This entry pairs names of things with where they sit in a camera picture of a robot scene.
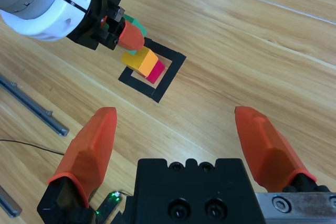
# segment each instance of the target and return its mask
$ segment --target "black cable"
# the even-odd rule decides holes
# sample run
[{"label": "black cable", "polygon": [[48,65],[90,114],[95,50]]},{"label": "black cable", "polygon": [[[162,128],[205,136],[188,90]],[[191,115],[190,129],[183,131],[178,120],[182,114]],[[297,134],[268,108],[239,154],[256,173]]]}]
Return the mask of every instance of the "black cable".
[{"label": "black cable", "polygon": [[124,191],[118,191],[118,192],[120,192],[122,195],[125,195],[126,197],[131,197],[132,196],[130,194],[125,193]]},{"label": "black cable", "polygon": [[16,140],[7,140],[7,139],[0,139],[0,142],[10,142],[10,143],[17,143],[17,144],[29,145],[29,146],[31,146],[31,147],[38,148],[38,149],[43,150],[43,151],[46,151],[46,152],[51,152],[51,153],[54,153],[54,154],[58,154],[58,155],[62,155],[62,156],[64,156],[64,153],[62,153],[62,152],[58,152],[58,151],[54,151],[54,150],[50,150],[50,149],[48,149],[48,148],[41,147],[41,146],[38,146],[38,145],[35,145],[35,144],[25,143],[25,142],[16,141]]}]

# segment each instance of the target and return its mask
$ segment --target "orange gripper fingertip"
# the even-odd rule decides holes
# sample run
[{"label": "orange gripper fingertip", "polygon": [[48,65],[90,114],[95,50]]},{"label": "orange gripper fingertip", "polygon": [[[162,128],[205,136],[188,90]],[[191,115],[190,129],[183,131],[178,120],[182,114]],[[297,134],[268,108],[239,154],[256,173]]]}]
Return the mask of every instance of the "orange gripper fingertip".
[{"label": "orange gripper fingertip", "polygon": [[316,181],[286,138],[257,110],[235,109],[240,144],[254,180],[269,192],[279,192],[303,173]]}]

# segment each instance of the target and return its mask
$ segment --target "red block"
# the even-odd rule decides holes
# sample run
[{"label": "red block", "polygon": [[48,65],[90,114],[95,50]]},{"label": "red block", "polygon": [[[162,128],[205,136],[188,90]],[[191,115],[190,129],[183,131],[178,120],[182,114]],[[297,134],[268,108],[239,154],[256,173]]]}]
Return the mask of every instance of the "red block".
[{"label": "red block", "polygon": [[145,77],[145,79],[147,79],[147,81],[149,81],[150,83],[154,84],[162,74],[163,70],[164,64],[158,60],[152,72],[149,74],[148,77]]},{"label": "red block", "polygon": [[126,20],[125,28],[119,37],[118,46],[129,51],[138,51],[144,44],[145,39],[141,30]]}]

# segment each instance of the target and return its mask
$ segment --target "black square outline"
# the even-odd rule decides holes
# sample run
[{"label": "black square outline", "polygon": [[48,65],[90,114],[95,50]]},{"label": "black square outline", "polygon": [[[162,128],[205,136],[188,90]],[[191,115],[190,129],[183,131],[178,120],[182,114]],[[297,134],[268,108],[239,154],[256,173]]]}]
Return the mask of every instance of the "black square outline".
[{"label": "black square outline", "polygon": [[125,68],[118,80],[159,103],[186,57],[183,54],[162,46],[148,38],[145,38],[144,46],[151,49],[154,53],[172,61],[156,89],[133,77],[133,70],[129,67]]}]

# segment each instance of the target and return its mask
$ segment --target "orange block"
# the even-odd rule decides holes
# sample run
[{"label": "orange block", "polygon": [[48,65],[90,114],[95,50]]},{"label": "orange block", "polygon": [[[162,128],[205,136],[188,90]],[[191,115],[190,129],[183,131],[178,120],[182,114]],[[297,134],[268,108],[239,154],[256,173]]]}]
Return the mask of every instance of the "orange block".
[{"label": "orange block", "polygon": [[147,47],[138,50],[135,55],[125,52],[121,58],[122,63],[145,77],[149,76],[158,60],[156,54]]}]

